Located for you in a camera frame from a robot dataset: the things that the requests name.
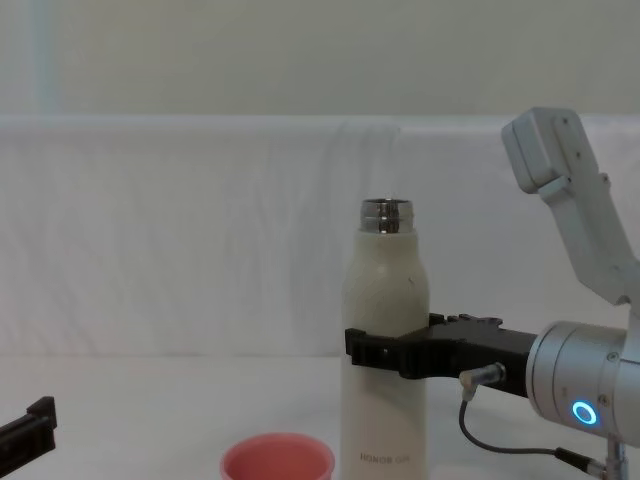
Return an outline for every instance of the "metal bottle neck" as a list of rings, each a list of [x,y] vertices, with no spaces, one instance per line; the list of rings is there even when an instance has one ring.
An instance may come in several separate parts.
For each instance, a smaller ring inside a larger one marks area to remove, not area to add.
[[[413,204],[408,200],[374,198],[362,202],[360,230],[368,233],[413,231]]]

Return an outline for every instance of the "white sheet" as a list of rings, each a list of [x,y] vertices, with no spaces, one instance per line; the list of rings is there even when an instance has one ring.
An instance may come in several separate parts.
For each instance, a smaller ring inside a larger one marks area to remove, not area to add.
[[[624,325],[516,186],[509,118],[0,119],[0,353],[328,355],[359,202],[412,200],[438,312]],[[588,133],[640,250],[640,118]]]
[[[335,358],[5,358],[0,378],[10,387],[3,422],[43,394],[55,396],[59,419],[57,450],[11,480],[217,480],[227,448],[270,431],[313,435],[339,455]],[[431,379],[427,388],[430,480],[588,478],[552,458],[471,445],[458,429],[458,382]],[[545,422],[527,400],[485,388],[467,424],[496,445],[562,446],[600,460],[606,453],[604,440]],[[638,478],[640,451],[628,454],[630,478]]]

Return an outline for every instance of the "black cable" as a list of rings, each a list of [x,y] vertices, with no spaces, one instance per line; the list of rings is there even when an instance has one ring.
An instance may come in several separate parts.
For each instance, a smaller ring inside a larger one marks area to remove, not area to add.
[[[509,455],[556,455],[556,451],[550,448],[501,448],[481,442],[476,437],[471,435],[471,433],[469,433],[469,430],[467,430],[467,427],[464,424],[464,416],[467,413],[468,404],[469,402],[467,402],[466,400],[462,401],[462,404],[460,405],[460,413],[458,414],[458,423],[460,424],[460,430],[462,430],[463,435],[467,437],[467,440],[473,443],[476,447],[480,447],[484,450],[489,450],[493,453],[506,453]]]
[[[483,450],[488,450],[493,453],[506,453],[508,455],[551,455],[561,462],[569,464],[582,472],[587,472],[589,465],[596,463],[595,460],[590,457],[585,457],[584,455],[571,452],[564,448],[501,448],[481,442],[473,435],[471,435],[471,433],[469,433],[469,430],[467,430],[467,427],[464,423],[464,417],[467,413],[468,404],[469,402],[467,402],[466,400],[462,401],[462,404],[460,405],[460,413],[458,415],[458,423],[463,435],[467,437],[467,440],[473,443],[476,447],[480,447]]]

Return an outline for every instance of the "white bottle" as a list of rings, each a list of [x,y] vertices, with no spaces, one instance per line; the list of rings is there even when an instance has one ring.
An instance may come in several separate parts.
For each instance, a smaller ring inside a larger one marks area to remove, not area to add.
[[[345,329],[401,336],[428,325],[411,202],[363,202],[343,295]],[[425,380],[354,366],[342,351],[342,480],[426,480]]]

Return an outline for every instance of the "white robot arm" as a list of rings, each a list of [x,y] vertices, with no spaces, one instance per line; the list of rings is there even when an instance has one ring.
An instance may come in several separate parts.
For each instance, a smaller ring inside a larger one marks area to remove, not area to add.
[[[534,108],[504,127],[502,140],[520,188],[551,208],[580,282],[613,305],[631,305],[628,331],[569,322],[547,328],[528,360],[529,399],[548,420],[638,447],[640,262],[609,177],[571,110]],[[608,467],[609,478],[619,478],[613,469],[622,466]]]

